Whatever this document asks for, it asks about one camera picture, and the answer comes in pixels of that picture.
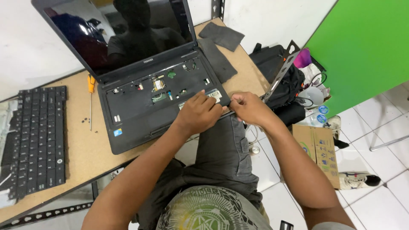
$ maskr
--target orange screwdriver handle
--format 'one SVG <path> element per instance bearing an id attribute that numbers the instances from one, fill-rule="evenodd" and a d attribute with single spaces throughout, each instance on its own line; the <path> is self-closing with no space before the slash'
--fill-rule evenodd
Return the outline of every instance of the orange screwdriver handle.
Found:
<path id="1" fill-rule="evenodd" d="M 88 91 L 90 93 L 94 92 L 94 86 L 95 86 L 95 78 L 89 74 L 88 75 Z"/>

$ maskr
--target screwdriver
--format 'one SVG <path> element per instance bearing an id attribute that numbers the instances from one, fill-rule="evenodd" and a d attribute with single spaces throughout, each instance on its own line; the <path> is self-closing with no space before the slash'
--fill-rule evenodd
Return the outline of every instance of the screwdriver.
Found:
<path id="1" fill-rule="evenodd" d="M 95 78 L 88 74 L 88 91 L 90 92 L 90 131 L 91 131 L 91 115 L 92 115 L 92 94 L 94 93 L 94 86 L 95 86 Z"/>

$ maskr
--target cargo pocket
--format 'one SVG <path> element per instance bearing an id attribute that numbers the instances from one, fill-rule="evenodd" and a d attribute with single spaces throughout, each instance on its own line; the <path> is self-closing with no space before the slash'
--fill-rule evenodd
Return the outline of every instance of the cargo pocket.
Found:
<path id="1" fill-rule="evenodd" d="M 249 141 L 243 138 L 240 141 L 240 149 L 237 149 L 239 155 L 239 163 L 237 176 L 250 176 L 252 174 L 252 159 L 249 154 Z"/>

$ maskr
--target gray shorts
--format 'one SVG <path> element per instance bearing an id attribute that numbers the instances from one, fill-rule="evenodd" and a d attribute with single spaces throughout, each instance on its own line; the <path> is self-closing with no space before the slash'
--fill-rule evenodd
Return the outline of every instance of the gray shorts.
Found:
<path id="1" fill-rule="evenodd" d="M 252 174 L 249 142 L 242 122 L 235 115 L 225 117 L 200 134 L 194 165 L 184 167 L 173 159 L 159 177 L 148 199 L 139 208 L 139 229 L 155 229 L 172 198 L 197 185 L 213 185 L 234 190 L 259 209 L 258 177 Z"/>

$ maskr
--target black keyboard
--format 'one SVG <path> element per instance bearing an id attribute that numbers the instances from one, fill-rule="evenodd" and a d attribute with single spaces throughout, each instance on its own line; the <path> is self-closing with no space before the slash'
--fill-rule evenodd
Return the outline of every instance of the black keyboard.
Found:
<path id="1" fill-rule="evenodd" d="M 19 92 L 1 164 L 10 164 L 9 199 L 65 183 L 66 98 L 66 86 Z"/>

